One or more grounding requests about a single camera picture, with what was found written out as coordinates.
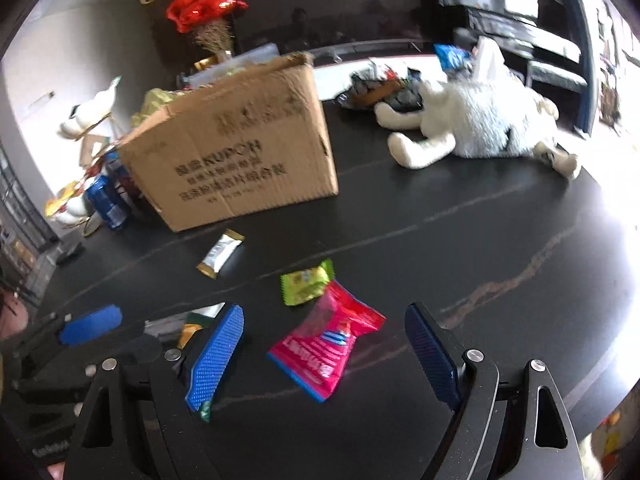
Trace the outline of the person's left hand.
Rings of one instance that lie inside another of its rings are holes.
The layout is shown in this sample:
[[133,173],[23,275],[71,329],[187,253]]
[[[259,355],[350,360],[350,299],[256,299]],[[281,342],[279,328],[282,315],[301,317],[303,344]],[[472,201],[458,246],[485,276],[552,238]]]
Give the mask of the person's left hand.
[[65,463],[62,462],[62,463],[57,463],[57,464],[47,466],[47,471],[53,480],[63,480]]

